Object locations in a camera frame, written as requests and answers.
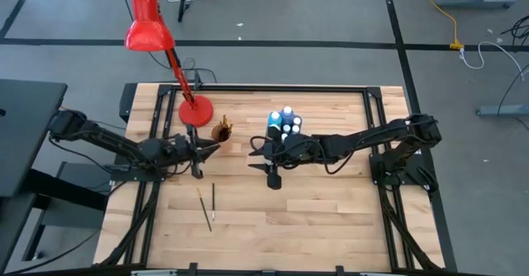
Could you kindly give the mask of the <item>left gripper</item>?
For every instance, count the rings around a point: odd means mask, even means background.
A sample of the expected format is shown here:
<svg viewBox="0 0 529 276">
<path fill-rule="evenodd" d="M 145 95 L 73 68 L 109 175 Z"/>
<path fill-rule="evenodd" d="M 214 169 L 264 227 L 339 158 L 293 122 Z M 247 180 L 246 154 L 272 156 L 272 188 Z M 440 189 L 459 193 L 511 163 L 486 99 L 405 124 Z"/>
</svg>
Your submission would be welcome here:
<svg viewBox="0 0 529 276">
<path fill-rule="evenodd" d="M 216 152 L 220 144 L 211 139 L 200 138 L 197 128 L 193 125 L 186 125 L 186 132 L 188 137 L 176 134 L 164 138 L 163 165 L 189 162 L 191 175 L 196 179 L 202 179 L 203 171 L 199 165 Z"/>
</svg>

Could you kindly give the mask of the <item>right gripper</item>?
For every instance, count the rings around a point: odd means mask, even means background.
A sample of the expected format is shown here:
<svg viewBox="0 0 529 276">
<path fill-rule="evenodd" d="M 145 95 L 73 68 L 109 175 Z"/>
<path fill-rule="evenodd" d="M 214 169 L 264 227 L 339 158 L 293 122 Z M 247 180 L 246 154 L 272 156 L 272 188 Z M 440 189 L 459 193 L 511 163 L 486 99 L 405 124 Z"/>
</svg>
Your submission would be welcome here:
<svg viewBox="0 0 529 276">
<path fill-rule="evenodd" d="M 272 161 L 284 168 L 292 168 L 302 164 L 325 164 L 327 157 L 321 138 L 303 134 L 289 135 L 282 142 L 282 131 L 278 126 L 268 126 L 265 136 L 252 136 L 250 156 L 272 156 Z M 263 145 L 255 146 L 255 140 L 262 140 Z M 282 178 L 278 167 L 273 164 L 249 164 L 249 167 L 266 173 L 267 186 L 273 190 L 282 188 Z"/>
</svg>

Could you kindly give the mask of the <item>large light blue paint bottle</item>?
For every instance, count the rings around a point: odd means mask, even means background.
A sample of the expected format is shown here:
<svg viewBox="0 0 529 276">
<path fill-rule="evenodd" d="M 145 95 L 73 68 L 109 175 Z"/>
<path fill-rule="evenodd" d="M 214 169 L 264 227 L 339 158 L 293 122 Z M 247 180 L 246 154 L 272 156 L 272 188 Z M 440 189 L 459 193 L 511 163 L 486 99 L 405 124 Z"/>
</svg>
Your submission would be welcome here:
<svg viewBox="0 0 529 276">
<path fill-rule="evenodd" d="M 273 111 L 268 115 L 267 127 L 275 128 L 278 131 L 282 130 L 282 116 L 280 112 Z"/>
</svg>

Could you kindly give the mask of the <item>orange cup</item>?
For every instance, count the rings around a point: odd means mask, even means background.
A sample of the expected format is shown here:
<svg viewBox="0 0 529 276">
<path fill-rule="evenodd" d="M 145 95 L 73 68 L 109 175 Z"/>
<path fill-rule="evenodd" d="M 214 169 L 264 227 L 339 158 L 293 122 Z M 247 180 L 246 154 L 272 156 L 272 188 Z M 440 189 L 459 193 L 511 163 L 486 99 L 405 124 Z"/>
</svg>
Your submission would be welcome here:
<svg viewBox="0 0 529 276">
<path fill-rule="evenodd" d="M 227 131 L 222 129 L 222 123 L 219 123 L 213 127 L 211 138 L 216 142 L 224 142 L 227 141 L 230 136 L 228 136 Z"/>
</svg>

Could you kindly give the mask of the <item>white plastic bin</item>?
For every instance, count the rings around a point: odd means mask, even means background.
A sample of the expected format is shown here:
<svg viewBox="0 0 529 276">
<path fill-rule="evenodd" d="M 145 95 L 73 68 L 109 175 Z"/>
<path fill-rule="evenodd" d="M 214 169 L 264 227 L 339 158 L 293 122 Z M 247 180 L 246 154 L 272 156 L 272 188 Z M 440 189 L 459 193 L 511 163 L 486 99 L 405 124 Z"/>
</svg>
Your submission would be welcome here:
<svg viewBox="0 0 529 276">
<path fill-rule="evenodd" d="M 279 111 L 279 112 L 281 112 L 281 111 Z M 295 115 L 296 117 L 301 117 L 301 116 L 299 116 L 299 115 L 297 115 L 297 114 L 295 114 L 295 113 L 294 113 L 294 115 Z M 302 118 L 302 117 L 301 117 L 301 118 Z M 302 118 L 302 119 L 303 119 L 303 118 Z M 290 126 L 291 126 L 291 131 L 292 131 L 292 126 L 294 126 L 294 124 L 292 124 L 292 125 L 290 125 Z M 303 123 L 302 123 L 302 125 L 299 126 L 299 127 L 300 127 L 300 132 L 301 132 L 302 127 L 303 127 Z M 266 123 L 266 130 L 267 130 L 267 123 Z M 282 134 L 283 134 L 283 124 L 282 124 Z M 292 135 L 291 132 L 288 134 L 288 136 L 290 136 L 290 135 Z"/>
</svg>

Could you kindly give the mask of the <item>red desk lamp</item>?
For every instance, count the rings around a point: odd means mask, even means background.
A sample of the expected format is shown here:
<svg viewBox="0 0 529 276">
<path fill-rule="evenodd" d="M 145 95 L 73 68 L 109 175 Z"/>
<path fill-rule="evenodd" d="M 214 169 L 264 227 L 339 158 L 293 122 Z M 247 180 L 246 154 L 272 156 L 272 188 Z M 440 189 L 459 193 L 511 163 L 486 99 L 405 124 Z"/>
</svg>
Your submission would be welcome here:
<svg viewBox="0 0 529 276">
<path fill-rule="evenodd" d="M 192 93 L 174 49 L 174 38 L 161 16 L 158 0 L 131 1 L 133 22 L 126 32 L 125 47 L 134 51 L 164 51 L 184 98 L 179 107 L 179 119 L 195 127 L 205 126 L 212 119 L 213 105 L 208 98 Z"/>
</svg>

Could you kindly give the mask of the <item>black desk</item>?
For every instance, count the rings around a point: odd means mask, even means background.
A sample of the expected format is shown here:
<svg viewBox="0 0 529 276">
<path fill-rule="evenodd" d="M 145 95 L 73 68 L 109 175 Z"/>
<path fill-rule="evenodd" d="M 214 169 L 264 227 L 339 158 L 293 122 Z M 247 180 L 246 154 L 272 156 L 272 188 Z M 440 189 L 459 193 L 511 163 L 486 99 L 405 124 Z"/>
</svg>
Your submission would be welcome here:
<svg viewBox="0 0 529 276">
<path fill-rule="evenodd" d="M 106 208 L 101 193 L 31 172 L 66 90 L 64 83 L 0 79 L 0 274 L 39 196 Z"/>
</svg>

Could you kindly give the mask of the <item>black aluminium table frame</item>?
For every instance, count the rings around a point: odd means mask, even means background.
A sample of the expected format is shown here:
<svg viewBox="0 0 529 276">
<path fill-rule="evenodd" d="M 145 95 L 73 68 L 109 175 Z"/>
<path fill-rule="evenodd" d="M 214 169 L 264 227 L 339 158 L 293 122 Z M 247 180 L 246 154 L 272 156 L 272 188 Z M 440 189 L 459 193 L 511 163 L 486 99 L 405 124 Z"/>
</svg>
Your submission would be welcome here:
<svg viewBox="0 0 529 276">
<path fill-rule="evenodd" d="M 388 272 L 417 264 L 382 212 L 369 151 L 356 152 L 344 167 L 283 171 L 280 190 L 268 188 L 265 174 L 249 167 L 257 163 L 250 138 L 264 135 L 270 112 L 290 106 L 309 135 L 350 134 L 406 117 L 400 87 L 207 84 L 200 94 L 214 106 L 214 123 L 226 115 L 233 124 L 231 137 L 203 164 L 202 179 L 181 173 L 160 185 L 154 217 L 126 252 L 127 263 L 273 274 Z"/>
</svg>

